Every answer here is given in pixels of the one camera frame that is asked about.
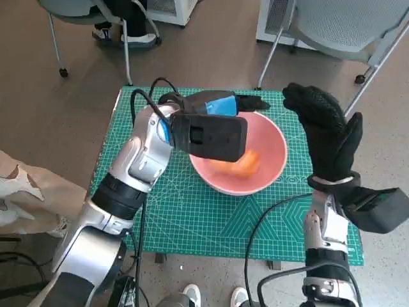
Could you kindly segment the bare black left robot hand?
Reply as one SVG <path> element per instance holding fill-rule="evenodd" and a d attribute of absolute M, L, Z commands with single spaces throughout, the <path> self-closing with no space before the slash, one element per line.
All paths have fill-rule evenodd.
<path fill-rule="evenodd" d="M 240 112 L 270 108 L 258 95 L 241 95 L 226 90 L 203 90 L 177 99 L 180 109 L 188 114 L 236 116 Z"/>

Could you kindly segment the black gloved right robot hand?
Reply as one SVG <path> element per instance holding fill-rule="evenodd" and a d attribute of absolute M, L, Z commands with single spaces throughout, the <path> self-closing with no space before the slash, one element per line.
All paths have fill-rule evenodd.
<path fill-rule="evenodd" d="M 329 182 L 351 177 L 363 135 L 362 114 L 347 120 L 338 100 L 315 86 L 290 83 L 282 94 L 284 107 L 298 115 L 306 133 L 313 175 Z"/>

